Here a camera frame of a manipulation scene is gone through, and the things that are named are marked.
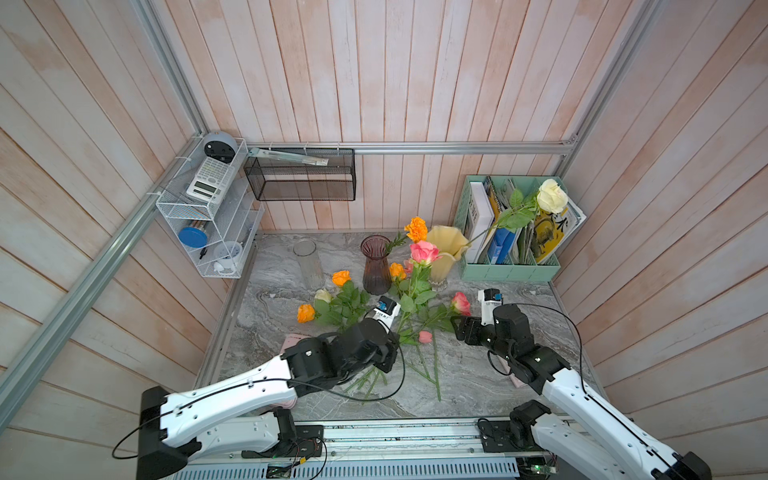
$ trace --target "wooden wall panel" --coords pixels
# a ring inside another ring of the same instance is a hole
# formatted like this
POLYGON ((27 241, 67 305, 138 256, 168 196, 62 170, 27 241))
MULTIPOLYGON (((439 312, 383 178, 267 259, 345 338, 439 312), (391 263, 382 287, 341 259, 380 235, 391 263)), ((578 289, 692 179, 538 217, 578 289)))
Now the wooden wall panel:
POLYGON ((716 475, 768 473, 768 2, 667 4, 564 182, 555 279, 611 401, 716 475))
MULTIPOLYGON (((712 1, 694 9, 693 30, 712 1)), ((209 123, 251 141, 570 137, 641 4, 154 2, 209 123)), ((393 228, 417 214, 451 223, 465 175, 549 174, 559 160, 366 155, 355 201, 267 202, 262 228, 393 228)))
MULTIPOLYGON (((0 60, 5 371, 194 131, 129 2, 3 2, 0 60)), ((193 385, 227 295, 177 244, 152 224, 0 437, 3 474, 133 475, 109 449, 143 390, 193 385)))

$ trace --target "white book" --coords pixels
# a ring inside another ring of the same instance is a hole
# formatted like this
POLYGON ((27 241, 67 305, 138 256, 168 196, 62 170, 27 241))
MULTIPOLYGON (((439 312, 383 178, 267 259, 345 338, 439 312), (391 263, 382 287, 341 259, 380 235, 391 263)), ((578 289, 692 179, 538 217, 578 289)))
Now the white book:
MULTIPOLYGON (((472 240, 486 231, 494 220, 491 202, 488 200, 488 195, 485 194, 485 187, 483 187, 482 182, 469 182, 469 208, 467 209, 467 221, 464 225, 464 237, 467 240, 472 240)), ((467 263, 478 262, 487 239, 489 236, 486 235, 486 237, 480 237, 472 242, 464 254, 467 263)))

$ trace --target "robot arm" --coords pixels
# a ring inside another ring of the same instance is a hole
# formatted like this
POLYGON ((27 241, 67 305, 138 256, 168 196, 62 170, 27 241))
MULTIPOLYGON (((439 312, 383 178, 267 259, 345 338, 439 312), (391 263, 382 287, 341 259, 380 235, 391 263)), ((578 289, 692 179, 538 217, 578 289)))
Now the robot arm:
POLYGON ((536 344, 528 317, 515 304, 496 306, 492 316, 492 321, 462 319, 456 326, 456 338, 469 345, 482 345, 504 359, 511 373, 573 416, 602 448, 568 428, 535 400, 510 415, 508 432, 518 447, 539 445, 589 478, 711 479, 709 466, 699 457, 690 452, 678 455, 648 435, 584 384, 555 351, 536 344))
POLYGON ((238 449, 262 452, 281 439, 295 437, 287 410, 249 417, 256 435, 239 438, 242 429, 224 421, 254 409, 331 389, 368 365, 389 372, 399 336, 390 331, 400 305, 381 297, 372 317, 344 333, 300 340, 285 353, 238 376, 182 393, 154 387, 141 395, 136 478, 163 478, 190 458, 238 449))

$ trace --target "yellow vase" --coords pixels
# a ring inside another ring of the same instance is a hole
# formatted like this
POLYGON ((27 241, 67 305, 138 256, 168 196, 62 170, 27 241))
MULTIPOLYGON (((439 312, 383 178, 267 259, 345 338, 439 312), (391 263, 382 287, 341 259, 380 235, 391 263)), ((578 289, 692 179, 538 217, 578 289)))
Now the yellow vase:
POLYGON ((427 233, 427 241, 440 249, 438 259, 432 262, 429 280, 433 284, 443 283, 451 272, 453 264, 458 262, 469 248, 469 240, 456 227, 435 225, 427 233))

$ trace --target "orange marigold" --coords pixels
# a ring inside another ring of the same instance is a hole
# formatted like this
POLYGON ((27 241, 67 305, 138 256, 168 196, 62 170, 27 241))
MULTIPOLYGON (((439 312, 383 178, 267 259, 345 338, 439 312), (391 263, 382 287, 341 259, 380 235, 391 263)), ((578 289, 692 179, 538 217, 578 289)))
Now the orange marigold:
POLYGON ((427 224, 419 217, 413 217, 411 223, 406 225, 405 231, 408 232, 408 238, 413 240, 413 243, 427 239, 427 224))

